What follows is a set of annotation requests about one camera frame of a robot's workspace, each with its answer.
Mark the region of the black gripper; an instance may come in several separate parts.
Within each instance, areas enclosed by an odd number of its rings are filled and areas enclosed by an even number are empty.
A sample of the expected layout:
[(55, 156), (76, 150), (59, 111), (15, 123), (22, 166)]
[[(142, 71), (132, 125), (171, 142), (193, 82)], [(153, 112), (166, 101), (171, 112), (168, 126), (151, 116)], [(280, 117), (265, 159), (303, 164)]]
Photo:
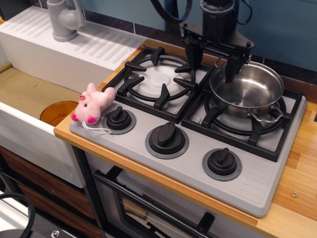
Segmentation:
[(241, 67), (249, 63), (254, 43), (238, 32), (236, 28), (233, 28), (223, 40), (219, 41), (203, 35), (203, 23), (201, 22), (183, 22), (180, 26), (184, 31), (182, 38), (188, 64), (194, 72), (202, 62), (203, 51), (227, 58), (225, 83), (231, 83)]

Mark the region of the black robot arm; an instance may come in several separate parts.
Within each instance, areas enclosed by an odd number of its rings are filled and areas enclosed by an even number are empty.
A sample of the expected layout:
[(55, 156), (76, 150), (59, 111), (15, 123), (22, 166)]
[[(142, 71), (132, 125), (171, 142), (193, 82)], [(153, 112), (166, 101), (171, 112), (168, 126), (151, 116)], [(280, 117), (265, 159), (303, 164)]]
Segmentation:
[(250, 15), (239, 22), (238, 0), (202, 0), (202, 22), (182, 22), (183, 38), (188, 64), (198, 68), (203, 59), (203, 51), (211, 52), (227, 59), (225, 82), (231, 83), (241, 67), (250, 60), (254, 43), (237, 30), (237, 24), (250, 22), (253, 11), (249, 1), (243, 1), (250, 9)]

